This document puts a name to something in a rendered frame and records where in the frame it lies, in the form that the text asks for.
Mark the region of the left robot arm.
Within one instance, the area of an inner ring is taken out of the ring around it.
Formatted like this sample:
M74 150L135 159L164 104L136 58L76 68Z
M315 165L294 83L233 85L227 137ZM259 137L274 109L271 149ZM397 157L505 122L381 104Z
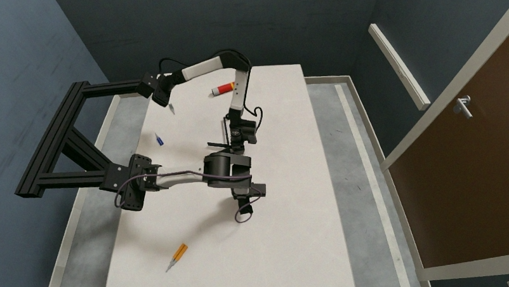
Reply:
M244 97L249 75L249 65L246 59L235 51L225 52L205 62L177 70L173 72L172 75L165 76L162 74L154 96L161 102L168 104L172 89L176 85L226 68L235 69L234 90L228 110L230 133L233 136L239 136L242 133L242 141L248 141L249 144L256 144L256 121L241 119L244 112Z

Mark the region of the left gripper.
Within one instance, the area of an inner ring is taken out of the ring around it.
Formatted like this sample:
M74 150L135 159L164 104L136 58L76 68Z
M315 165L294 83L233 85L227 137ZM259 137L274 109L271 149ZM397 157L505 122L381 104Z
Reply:
M230 134L231 135L231 134ZM244 153L244 141L242 141L242 133L239 136L230 136L232 150L235 154L241 155Z

